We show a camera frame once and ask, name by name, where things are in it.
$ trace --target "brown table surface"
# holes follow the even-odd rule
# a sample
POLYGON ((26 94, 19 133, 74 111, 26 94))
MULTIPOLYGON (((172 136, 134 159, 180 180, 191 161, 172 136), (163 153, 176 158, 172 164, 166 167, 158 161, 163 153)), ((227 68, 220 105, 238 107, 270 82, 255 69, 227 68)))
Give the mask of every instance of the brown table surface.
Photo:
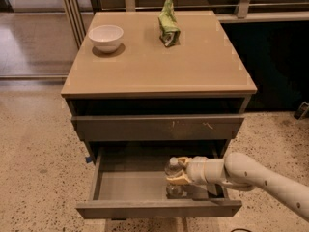
POLYGON ((254 85, 212 11, 175 12, 177 45, 159 39, 159 12, 96 13, 91 28, 124 29, 115 53, 96 50, 88 35, 62 90, 65 98, 254 94, 254 85))

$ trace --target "desk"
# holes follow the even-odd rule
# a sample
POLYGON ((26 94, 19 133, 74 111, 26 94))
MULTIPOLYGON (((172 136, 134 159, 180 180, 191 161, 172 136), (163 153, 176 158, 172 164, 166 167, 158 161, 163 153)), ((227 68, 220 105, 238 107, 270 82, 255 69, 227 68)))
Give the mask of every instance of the desk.
POLYGON ((90 200, 77 206, 85 218, 232 216, 241 206, 214 187, 166 196, 164 163, 222 158, 256 86, 213 12, 176 12, 182 32, 170 48, 157 16, 96 13, 90 29, 119 25, 123 44, 103 54, 86 37, 62 90, 96 164, 90 200))

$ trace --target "white bowl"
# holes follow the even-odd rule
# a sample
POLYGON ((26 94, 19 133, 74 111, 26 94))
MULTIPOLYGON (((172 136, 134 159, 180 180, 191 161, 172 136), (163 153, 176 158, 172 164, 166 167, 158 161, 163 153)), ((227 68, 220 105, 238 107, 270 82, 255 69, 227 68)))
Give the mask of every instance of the white bowl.
POLYGON ((124 30, 115 25, 102 25, 93 28, 88 36, 94 47, 105 53, 112 53, 122 43, 124 30))

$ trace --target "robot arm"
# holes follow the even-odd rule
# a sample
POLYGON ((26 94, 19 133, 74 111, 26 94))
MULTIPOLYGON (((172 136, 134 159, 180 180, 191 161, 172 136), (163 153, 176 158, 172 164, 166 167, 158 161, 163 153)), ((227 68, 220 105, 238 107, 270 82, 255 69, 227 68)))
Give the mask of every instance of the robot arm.
POLYGON ((279 175, 242 153, 225 159, 171 158, 167 181, 172 185, 219 184, 227 189, 263 189, 309 222, 309 187, 279 175))

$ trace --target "open drawer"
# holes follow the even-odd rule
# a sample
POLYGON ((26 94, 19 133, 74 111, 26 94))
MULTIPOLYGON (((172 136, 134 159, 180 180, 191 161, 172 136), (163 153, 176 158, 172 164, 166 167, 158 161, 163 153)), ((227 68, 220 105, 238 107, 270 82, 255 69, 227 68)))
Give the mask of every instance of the open drawer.
POLYGON ((77 205, 84 218, 231 217, 241 207, 221 187, 188 186, 181 196, 167 194, 166 162, 173 156, 201 155, 201 146, 208 147, 204 156, 211 157, 211 142, 111 145, 98 151, 89 201, 77 205))
POLYGON ((73 116, 82 141, 233 139, 239 115, 73 116))

